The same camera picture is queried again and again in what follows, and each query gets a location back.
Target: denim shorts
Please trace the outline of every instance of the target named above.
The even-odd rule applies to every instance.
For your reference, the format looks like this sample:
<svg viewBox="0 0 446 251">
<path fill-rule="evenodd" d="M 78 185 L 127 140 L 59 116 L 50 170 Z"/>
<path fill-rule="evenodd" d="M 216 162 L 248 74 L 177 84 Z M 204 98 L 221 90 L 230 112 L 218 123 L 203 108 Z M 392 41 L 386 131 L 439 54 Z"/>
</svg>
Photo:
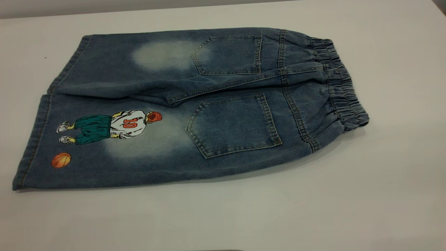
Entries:
<svg viewBox="0 0 446 251">
<path fill-rule="evenodd" d="M 89 35 L 42 96 L 12 188 L 234 175 L 367 123 L 328 39 L 270 28 Z"/>
</svg>

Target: gray wall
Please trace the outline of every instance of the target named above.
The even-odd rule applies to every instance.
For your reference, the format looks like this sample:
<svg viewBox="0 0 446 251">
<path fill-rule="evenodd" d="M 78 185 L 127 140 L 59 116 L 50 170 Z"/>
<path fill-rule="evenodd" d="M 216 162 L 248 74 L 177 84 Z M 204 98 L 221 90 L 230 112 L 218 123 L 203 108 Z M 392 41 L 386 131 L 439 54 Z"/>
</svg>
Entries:
<svg viewBox="0 0 446 251">
<path fill-rule="evenodd" d="M 284 0 L 0 0 L 0 18 L 56 16 L 278 1 Z"/>
</svg>

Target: printed basketball player graphic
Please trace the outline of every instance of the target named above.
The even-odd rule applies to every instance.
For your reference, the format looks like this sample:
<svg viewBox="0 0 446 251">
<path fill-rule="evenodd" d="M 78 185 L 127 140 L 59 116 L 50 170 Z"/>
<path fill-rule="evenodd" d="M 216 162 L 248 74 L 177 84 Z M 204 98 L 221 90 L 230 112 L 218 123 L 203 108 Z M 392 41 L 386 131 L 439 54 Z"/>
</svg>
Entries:
<svg viewBox="0 0 446 251">
<path fill-rule="evenodd" d="M 56 133 L 80 129 L 82 133 L 77 135 L 76 138 L 62 136 L 59 142 L 85 145 L 106 138 L 133 138 L 140 135 L 147 124 L 152 124 L 161 119 L 161 114 L 157 112 L 145 114 L 141 110 L 129 110 L 116 113 L 113 116 L 92 115 L 82 117 L 77 119 L 72 125 L 65 121 L 57 128 Z"/>
<path fill-rule="evenodd" d="M 63 153 L 56 155 L 53 158 L 53 160 L 51 161 L 51 165 L 54 168 L 61 168 L 61 167 L 68 165 L 68 163 L 70 163 L 70 161 L 71 161 L 71 155 L 66 152 L 63 152 Z"/>
</svg>

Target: green shorts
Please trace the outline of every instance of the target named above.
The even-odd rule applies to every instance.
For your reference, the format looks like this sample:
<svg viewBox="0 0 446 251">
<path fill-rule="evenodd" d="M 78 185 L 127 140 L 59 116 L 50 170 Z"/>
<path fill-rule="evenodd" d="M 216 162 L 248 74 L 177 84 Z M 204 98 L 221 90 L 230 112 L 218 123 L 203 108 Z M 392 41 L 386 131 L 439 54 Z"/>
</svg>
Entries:
<svg viewBox="0 0 446 251">
<path fill-rule="evenodd" d="M 76 145 L 90 144 L 110 137 L 111 116 L 91 115 L 79 118 L 74 124 L 75 129 L 82 133 L 76 136 Z"/>
</svg>

